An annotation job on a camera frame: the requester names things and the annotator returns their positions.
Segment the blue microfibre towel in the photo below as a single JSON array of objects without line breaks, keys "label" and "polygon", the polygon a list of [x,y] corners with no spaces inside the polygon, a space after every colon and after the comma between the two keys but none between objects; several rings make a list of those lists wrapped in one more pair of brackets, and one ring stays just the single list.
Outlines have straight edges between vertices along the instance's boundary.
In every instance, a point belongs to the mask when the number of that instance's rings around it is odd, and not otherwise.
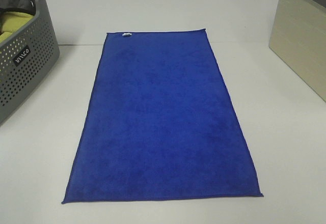
[{"label": "blue microfibre towel", "polygon": [[206,31],[108,33],[63,203],[261,196]]}]

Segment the grey perforated laundry basket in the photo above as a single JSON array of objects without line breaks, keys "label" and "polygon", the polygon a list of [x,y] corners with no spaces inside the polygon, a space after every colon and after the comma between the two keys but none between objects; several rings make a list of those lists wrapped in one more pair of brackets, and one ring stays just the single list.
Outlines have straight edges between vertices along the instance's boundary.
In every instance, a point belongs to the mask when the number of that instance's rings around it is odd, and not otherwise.
[{"label": "grey perforated laundry basket", "polygon": [[1,42],[1,122],[34,92],[60,51],[46,0],[32,0],[34,17]]}]

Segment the beige storage box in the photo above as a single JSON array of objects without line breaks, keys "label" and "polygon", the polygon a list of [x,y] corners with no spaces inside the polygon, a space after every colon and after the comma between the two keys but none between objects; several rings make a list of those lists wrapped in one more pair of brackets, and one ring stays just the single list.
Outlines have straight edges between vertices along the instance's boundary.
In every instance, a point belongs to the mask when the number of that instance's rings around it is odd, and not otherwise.
[{"label": "beige storage box", "polygon": [[278,0],[269,47],[325,99],[325,0]]}]

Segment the yellow-green towel in basket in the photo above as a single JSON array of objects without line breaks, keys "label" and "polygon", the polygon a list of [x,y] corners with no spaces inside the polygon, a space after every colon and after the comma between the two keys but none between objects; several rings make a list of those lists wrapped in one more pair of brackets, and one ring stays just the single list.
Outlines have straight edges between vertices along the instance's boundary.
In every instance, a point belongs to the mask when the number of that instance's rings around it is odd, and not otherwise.
[{"label": "yellow-green towel in basket", "polygon": [[22,12],[5,12],[1,15],[1,42],[17,32],[34,16]]}]

